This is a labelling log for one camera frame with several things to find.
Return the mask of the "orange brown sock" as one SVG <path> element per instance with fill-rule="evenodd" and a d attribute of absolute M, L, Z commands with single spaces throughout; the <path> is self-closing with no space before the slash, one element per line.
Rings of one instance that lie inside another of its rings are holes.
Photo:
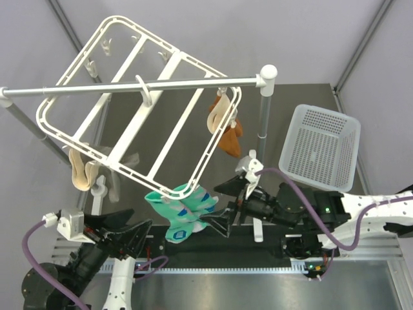
<path fill-rule="evenodd" d="M 243 128 L 237 118 L 237 110 L 230 116 L 230 121 L 226 127 L 218 147 L 228 155 L 239 158 L 241 156 L 241 146 L 238 138 L 243 135 Z"/>

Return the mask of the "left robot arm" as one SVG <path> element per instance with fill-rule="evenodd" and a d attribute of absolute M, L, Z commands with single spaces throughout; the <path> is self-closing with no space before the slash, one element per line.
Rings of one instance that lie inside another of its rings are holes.
<path fill-rule="evenodd" d="M 136 259 L 146 250 L 153 221 L 128 224 L 134 210 L 104 215 L 60 210 L 49 213 L 23 236 L 21 247 L 32 266 L 21 284 L 24 309 L 90 309 L 80 297 L 108 258 Z M 39 263 L 29 249 L 29 238 L 40 227 L 56 226 L 61 236 L 81 242 L 66 265 Z"/>

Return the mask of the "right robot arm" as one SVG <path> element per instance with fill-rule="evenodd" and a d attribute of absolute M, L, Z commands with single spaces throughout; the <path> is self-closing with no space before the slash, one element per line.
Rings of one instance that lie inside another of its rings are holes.
<path fill-rule="evenodd" d="M 251 188 L 244 176 L 234 177 L 215 191 L 235 200 L 200 217 L 225 238 L 234 222 L 251 217 L 281 228 L 286 255 L 304 259 L 330 249 L 354 250 L 362 238 L 391 233 L 412 237 L 412 191 L 390 196 L 360 196 L 321 191 L 283 182 L 277 195 Z"/>

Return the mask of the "teal sock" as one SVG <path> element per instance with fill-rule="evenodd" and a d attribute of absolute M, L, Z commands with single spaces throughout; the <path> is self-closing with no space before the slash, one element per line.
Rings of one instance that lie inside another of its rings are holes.
<path fill-rule="evenodd" d="M 207 227 L 207 224 L 200 220 L 200 216 L 214 212 L 219 198 L 198 185 L 188 197 L 179 202 L 182 209 L 177 214 L 177 222 L 188 224 L 191 233 L 198 233 Z"/>
<path fill-rule="evenodd" d="M 169 222 L 165 240 L 170 243 L 181 243 L 195 233 L 196 220 L 194 213 L 180 200 L 171 200 L 152 191 L 145 195 L 145 200 L 158 215 Z"/>

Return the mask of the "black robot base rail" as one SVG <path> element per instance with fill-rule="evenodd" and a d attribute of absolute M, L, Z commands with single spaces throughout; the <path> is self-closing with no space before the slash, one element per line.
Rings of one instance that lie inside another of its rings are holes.
<path fill-rule="evenodd" d="M 289 267 L 291 258 L 322 261 L 325 257 L 315 234 L 304 236 L 312 249 L 296 252 L 284 249 L 286 236 L 298 234 L 298 231 L 278 225 L 263 226 L 263 242 L 254 241 L 251 225 L 233 226 L 229 238 L 207 227 L 181 243 L 166 241 L 166 230 L 164 225 L 151 227 L 138 257 L 145 259 L 165 255 L 169 258 L 166 267 L 177 269 Z"/>

